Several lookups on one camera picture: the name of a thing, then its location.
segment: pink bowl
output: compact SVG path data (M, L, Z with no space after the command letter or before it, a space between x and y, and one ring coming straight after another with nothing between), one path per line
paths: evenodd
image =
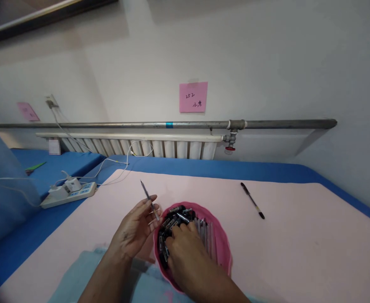
M215 216L213 216L206 208L191 202L181 202L176 203L169 208L167 208L161 218L165 218L170 209L184 205L186 208L192 208L193 211L196 213L196 217L199 219L206 218L206 222L213 222L214 226L214 237L216 241L216 250L217 250L217 263L224 269L224 271L230 276L231 274L231 265L232 265L232 258L231 258L231 251L230 251L230 244L228 242L227 235L220 225L219 220ZM154 256L159 264L160 271L163 277L180 293L183 293L181 288L175 283L174 278L172 277L172 273L168 268L165 270L161 264L159 253L158 253L158 235L159 229L154 231L153 240L154 240Z

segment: pen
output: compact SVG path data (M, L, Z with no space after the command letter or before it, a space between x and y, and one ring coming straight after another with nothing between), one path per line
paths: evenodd
M264 214L262 211L259 209L258 205L255 203L254 199L251 197L249 191L247 190L247 187L244 185L244 183L241 182L241 186L243 187L245 193L248 195L248 197L251 199L252 203L255 205L256 210L259 212L259 215L261 216L262 219L265 219Z
M146 188L144 187L144 184L143 184L143 182L141 180L140 180L140 183L143 186L143 189L144 189L144 192L146 193L147 199L151 200L151 198L148 195L148 192L147 192ZM160 221L160 217L157 215L157 212L156 212L156 209L154 208L153 203L151 203L151 210L153 211L154 215L156 216L157 221Z

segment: sticky note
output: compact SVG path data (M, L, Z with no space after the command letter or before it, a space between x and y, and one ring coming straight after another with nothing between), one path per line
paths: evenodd
M39 121L37 114L28 102L17 102L17 106L25 119L28 121Z
M180 112L205 112L207 82L180 84Z

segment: radiator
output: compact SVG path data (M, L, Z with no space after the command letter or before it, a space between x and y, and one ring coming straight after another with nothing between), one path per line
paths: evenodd
M223 141L218 135L168 135L168 134L117 134L117 133L70 133L70 135L94 152L106 157L126 155L130 145L137 156L165 157L179 159L213 160L216 145ZM42 138L61 138L71 152L87 152L87 150L65 133L36 133Z

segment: white power strip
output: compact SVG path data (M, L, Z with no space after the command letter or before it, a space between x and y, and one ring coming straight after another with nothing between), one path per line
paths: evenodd
M48 195L46 199L43 200L40 206L42 208L50 208L53 206L58 206L76 200L88 198L93 196L96 190L97 184L95 184L95 182L91 182L83 186L81 190L72 192L67 198L64 199L57 199L55 197L52 197L51 195Z

